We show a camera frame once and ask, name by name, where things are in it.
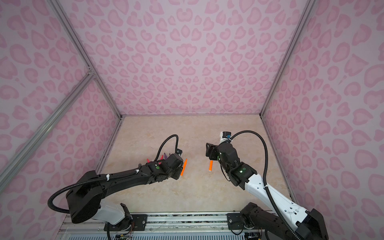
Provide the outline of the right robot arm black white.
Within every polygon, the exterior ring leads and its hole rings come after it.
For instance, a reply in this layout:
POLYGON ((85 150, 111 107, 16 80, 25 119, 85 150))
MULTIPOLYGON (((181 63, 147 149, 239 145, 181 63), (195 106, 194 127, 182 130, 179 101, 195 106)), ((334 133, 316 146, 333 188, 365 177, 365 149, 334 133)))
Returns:
POLYGON ((329 239, 323 215, 291 201, 272 186, 248 164, 241 162, 230 143, 206 144, 206 156, 217 161, 229 182, 262 201, 270 210, 248 203, 241 211, 245 228, 261 228, 282 240, 329 239))

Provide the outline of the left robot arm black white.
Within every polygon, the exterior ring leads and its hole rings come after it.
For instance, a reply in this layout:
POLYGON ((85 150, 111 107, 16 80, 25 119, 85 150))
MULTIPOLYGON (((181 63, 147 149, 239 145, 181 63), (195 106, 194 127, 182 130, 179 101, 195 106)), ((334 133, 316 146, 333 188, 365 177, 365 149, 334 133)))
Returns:
POLYGON ((179 155, 172 154, 162 162, 152 161, 124 172, 109 175, 87 172, 79 180, 79 183, 84 184, 74 187, 66 194, 72 222, 79 224, 91 219, 99 210, 102 199, 119 191, 159 183, 169 178, 178 180, 183 164, 179 155))

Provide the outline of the orange marker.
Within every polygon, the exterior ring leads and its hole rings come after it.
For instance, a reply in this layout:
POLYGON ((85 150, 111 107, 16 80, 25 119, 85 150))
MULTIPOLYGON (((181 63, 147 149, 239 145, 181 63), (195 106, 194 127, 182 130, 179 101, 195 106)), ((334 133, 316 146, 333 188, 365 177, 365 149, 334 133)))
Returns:
POLYGON ((209 172, 211 172, 211 171, 212 171, 212 169, 213 169, 213 162, 214 162, 214 161, 212 161, 212 160, 210 161, 210 165, 209 165, 209 172))
POLYGON ((188 159, 185 159, 184 164, 183 164, 183 168, 182 168, 182 171, 181 171, 181 175, 180 175, 181 177, 183 176, 183 174, 184 174, 184 172, 185 172, 187 163, 188 163, 188 159))

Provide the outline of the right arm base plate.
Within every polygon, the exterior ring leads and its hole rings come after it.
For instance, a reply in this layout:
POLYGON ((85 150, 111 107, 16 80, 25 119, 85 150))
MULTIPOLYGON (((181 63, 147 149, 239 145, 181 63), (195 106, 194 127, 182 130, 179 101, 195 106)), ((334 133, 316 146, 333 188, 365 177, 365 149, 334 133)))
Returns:
POLYGON ((243 230, 243 231, 259 231, 264 230, 264 227, 253 224, 250 220, 246 220, 240 213, 232 212, 227 213, 227 224, 229 230, 243 230))

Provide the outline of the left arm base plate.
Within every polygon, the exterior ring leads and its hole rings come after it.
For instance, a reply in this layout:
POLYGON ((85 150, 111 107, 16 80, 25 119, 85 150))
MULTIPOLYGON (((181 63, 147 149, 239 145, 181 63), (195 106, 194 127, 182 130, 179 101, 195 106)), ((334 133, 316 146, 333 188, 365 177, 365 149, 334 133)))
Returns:
POLYGON ((110 232, 121 231, 144 231, 147 225, 148 215, 146 214, 133 214, 130 218, 125 217, 121 222, 116 225, 106 223, 104 231, 109 227, 110 232))

